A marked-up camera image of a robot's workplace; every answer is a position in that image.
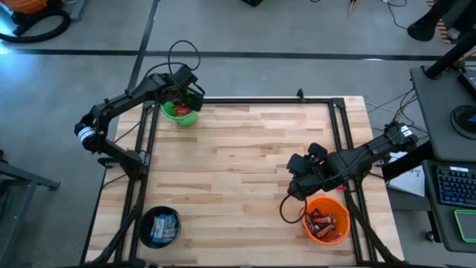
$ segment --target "black hose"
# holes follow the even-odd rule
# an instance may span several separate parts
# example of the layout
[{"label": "black hose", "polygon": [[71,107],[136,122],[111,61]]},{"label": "black hose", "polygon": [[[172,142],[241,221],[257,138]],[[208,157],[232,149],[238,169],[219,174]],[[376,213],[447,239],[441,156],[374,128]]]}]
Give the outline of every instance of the black hose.
[{"label": "black hose", "polygon": [[[22,35],[25,31],[30,29],[33,25],[35,25],[37,22],[41,21],[44,18],[48,18],[51,16],[61,16],[62,17],[62,22],[61,24],[53,29],[52,31],[49,31],[47,33],[42,33],[37,36],[20,36]],[[14,42],[14,43],[32,43],[32,42],[41,42],[45,41],[51,38],[54,38],[56,36],[59,36],[62,34],[66,29],[68,29],[69,24],[71,23],[71,18],[69,17],[69,14],[61,9],[51,9],[51,10],[44,10],[42,12],[39,12],[38,14],[32,15],[31,18],[28,18],[24,24],[20,25],[14,33],[18,36],[8,36],[5,34],[0,33],[0,39],[7,41],[7,42]]]}]

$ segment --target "red object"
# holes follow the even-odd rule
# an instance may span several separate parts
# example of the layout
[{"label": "red object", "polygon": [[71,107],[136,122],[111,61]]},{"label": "red object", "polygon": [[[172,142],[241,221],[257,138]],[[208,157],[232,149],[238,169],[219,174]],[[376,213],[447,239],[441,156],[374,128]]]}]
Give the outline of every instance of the red object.
[{"label": "red object", "polygon": [[186,116],[190,113],[190,109],[185,107],[184,104],[176,106],[176,116]]}]

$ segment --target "orange bowl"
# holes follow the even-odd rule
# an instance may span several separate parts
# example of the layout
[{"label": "orange bowl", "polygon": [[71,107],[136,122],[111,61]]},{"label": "orange bowl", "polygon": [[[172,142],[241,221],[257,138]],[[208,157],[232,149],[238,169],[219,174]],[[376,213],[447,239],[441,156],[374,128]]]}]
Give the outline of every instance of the orange bowl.
[{"label": "orange bowl", "polygon": [[350,230],[349,211],[334,197],[315,197],[311,199],[307,204],[306,212],[311,214],[316,208],[319,208],[323,215],[332,214],[334,216],[335,230],[330,232],[327,236],[332,237],[333,235],[336,235],[340,232],[342,233],[342,237],[333,242],[319,240],[314,235],[312,235],[310,230],[307,228],[306,220],[303,218],[301,222],[307,235],[315,242],[325,246],[334,246],[344,241],[349,235]]}]

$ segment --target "green bowl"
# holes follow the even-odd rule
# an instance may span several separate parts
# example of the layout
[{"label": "green bowl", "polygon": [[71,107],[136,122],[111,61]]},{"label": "green bowl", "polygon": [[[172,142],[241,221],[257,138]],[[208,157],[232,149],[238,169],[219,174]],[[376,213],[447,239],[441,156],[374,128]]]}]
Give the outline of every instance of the green bowl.
[{"label": "green bowl", "polygon": [[176,116],[176,106],[168,101],[161,105],[161,110],[168,118],[174,120],[179,126],[190,126],[197,122],[199,119],[199,113],[197,111],[191,111],[185,116]]}]

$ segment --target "black desk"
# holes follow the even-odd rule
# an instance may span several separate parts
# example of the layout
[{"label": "black desk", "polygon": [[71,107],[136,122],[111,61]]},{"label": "black desk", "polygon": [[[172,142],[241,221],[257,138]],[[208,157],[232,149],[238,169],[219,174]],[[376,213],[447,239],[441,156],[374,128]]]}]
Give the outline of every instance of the black desk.
[{"label": "black desk", "polygon": [[[422,164],[424,160],[442,162],[476,163],[476,141],[462,137],[450,123],[451,111],[461,105],[476,106],[476,101],[457,80],[460,71],[445,71],[441,78],[432,80],[425,76],[423,69],[410,71],[423,119],[430,140],[420,145],[399,160],[382,168],[385,179],[393,179],[400,174]],[[433,173],[423,166],[426,190],[430,200],[430,222],[434,233],[440,235],[445,248],[452,252],[476,253],[476,245],[464,243],[459,237],[452,217],[456,209],[450,205],[440,205],[432,181]]]},{"label": "black desk", "polygon": [[[435,226],[432,226],[436,240],[441,240],[445,248],[451,252],[476,253],[476,243],[464,243],[458,234],[453,212],[457,209],[467,209],[453,205],[441,205],[438,203],[438,187],[435,185],[437,175],[432,168],[437,162],[425,160],[422,162],[423,172],[425,173],[426,193],[430,200],[431,211],[434,215]],[[446,165],[459,166],[458,163],[445,162]],[[465,165],[476,169],[476,165]]]}]

